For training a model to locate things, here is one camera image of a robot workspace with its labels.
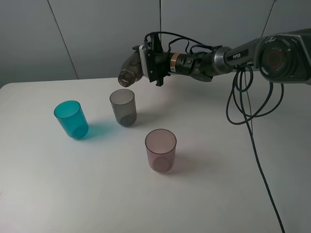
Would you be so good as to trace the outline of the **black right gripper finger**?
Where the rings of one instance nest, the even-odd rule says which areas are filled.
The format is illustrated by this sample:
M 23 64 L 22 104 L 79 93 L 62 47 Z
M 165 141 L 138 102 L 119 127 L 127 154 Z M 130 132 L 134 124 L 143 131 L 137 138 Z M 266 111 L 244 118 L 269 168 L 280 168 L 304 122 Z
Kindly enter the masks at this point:
M 161 87 L 164 84 L 164 78 L 169 77 L 170 74 L 162 75 L 156 80 L 156 86 Z

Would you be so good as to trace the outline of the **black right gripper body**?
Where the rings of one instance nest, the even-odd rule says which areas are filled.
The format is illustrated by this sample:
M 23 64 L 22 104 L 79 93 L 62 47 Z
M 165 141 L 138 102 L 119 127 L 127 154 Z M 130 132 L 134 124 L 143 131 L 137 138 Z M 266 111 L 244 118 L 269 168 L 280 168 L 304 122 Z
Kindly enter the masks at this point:
M 183 53 L 163 52 L 158 54 L 156 61 L 159 64 L 158 77 L 166 74 L 177 74 L 202 80 L 202 72 L 199 71 L 199 58 L 195 55 Z

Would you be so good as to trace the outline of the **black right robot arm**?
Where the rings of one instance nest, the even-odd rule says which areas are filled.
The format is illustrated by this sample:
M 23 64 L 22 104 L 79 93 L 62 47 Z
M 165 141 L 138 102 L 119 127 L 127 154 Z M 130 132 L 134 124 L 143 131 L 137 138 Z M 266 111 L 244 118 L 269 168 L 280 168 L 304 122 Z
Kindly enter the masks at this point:
M 159 34 L 146 35 L 139 47 L 143 75 L 158 86 L 170 74 L 210 82 L 215 76 L 247 66 L 258 69 L 272 83 L 311 83 L 310 29 L 260 37 L 234 49 L 195 42 L 195 47 L 203 49 L 196 53 L 164 52 Z

